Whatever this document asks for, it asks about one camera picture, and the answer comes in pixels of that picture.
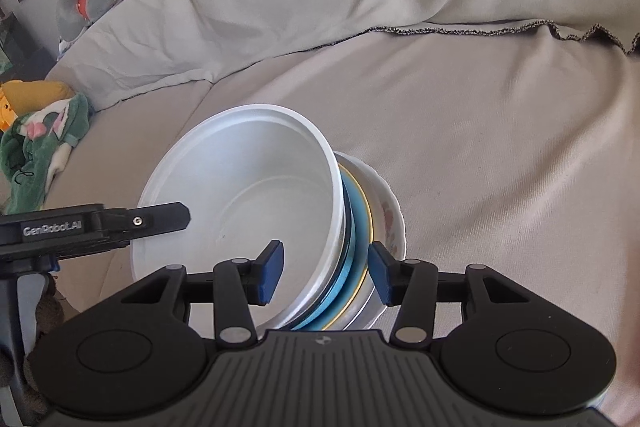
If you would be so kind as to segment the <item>white paper cup bowl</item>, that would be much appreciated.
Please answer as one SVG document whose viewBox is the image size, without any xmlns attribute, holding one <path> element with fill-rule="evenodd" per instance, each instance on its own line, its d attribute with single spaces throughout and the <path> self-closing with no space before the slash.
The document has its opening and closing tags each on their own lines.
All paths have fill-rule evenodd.
<svg viewBox="0 0 640 427">
<path fill-rule="evenodd" d="M 134 279 L 165 265 L 202 273 L 224 260 L 254 259 L 277 239 L 284 247 L 278 286 L 267 306 L 250 310 L 259 332 L 309 311 L 340 262 L 340 168 L 320 130 L 292 109 L 243 105 L 183 135 L 139 199 L 142 207 L 166 202 L 188 207 L 191 221 L 183 231 L 132 243 Z"/>
</svg>

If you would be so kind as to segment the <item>blue enamel bowl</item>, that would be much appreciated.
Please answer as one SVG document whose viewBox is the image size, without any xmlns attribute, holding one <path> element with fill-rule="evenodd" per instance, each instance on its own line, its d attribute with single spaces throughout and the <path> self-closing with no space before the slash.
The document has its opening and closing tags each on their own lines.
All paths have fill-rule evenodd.
<svg viewBox="0 0 640 427">
<path fill-rule="evenodd" d="M 322 294 L 320 299 L 311 307 L 311 309 L 303 314 L 300 319 L 294 321 L 292 326 L 293 331 L 320 331 L 318 329 L 318 317 L 323 311 L 332 303 L 332 300 L 340 292 L 348 272 L 352 267 L 352 260 L 354 260 L 355 252 L 355 228 L 354 228 L 354 216 L 352 215 L 352 206 L 350 205 L 350 198 L 347 193 L 346 184 L 343 181 L 343 188 L 347 200 L 345 202 L 346 217 L 347 217 L 347 237 L 344 240 L 343 250 L 341 252 L 341 260 L 338 262 L 337 272 L 332 277 L 329 288 Z"/>
</svg>

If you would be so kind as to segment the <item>white bowl yellow rim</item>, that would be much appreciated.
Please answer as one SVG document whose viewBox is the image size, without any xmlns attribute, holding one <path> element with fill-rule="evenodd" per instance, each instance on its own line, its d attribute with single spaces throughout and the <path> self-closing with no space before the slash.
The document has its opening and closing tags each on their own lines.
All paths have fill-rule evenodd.
<svg viewBox="0 0 640 427">
<path fill-rule="evenodd" d="M 318 317 L 318 329 L 344 329 L 362 304 L 358 301 L 368 276 L 367 248 L 373 239 L 372 211 L 366 193 L 356 176 L 342 164 L 343 181 L 352 206 L 355 228 L 355 252 L 344 285 L 332 303 Z"/>
</svg>

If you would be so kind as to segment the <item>green floral cloth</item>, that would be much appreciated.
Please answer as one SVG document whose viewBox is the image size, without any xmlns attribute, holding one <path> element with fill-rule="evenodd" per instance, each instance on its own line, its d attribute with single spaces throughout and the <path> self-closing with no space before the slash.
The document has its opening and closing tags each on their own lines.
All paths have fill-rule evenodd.
<svg viewBox="0 0 640 427">
<path fill-rule="evenodd" d="M 53 179 L 87 134 L 93 108 L 76 94 L 17 118 L 1 139 L 1 171 L 10 184 L 7 215 L 42 207 Z"/>
</svg>

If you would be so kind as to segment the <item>floral white plate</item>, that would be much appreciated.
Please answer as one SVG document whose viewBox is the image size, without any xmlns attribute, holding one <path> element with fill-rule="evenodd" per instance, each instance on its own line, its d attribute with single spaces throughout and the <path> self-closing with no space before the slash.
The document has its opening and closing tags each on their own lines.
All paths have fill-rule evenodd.
<svg viewBox="0 0 640 427">
<path fill-rule="evenodd" d="M 378 241 L 399 260 L 406 257 L 406 227 L 398 199 L 390 184 L 361 159 L 337 153 L 338 163 L 355 178 L 368 204 L 372 225 L 369 242 Z M 347 307 L 326 329 L 370 329 L 385 310 L 373 281 L 364 270 L 357 291 L 347 300 Z"/>
</svg>

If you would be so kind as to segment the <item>yellow plush toy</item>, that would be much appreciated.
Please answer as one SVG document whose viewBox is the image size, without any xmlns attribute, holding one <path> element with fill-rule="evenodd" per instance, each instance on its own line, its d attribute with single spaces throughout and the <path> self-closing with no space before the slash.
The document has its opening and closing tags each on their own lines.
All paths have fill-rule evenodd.
<svg viewBox="0 0 640 427">
<path fill-rule="evenodd" d="M 9 130 L 18 117 L 38 112 L 74 95 L 75 91 L 64 82 L 17 79 L 4 82 L 1 85 L 1 131 Z"/>
</svg>

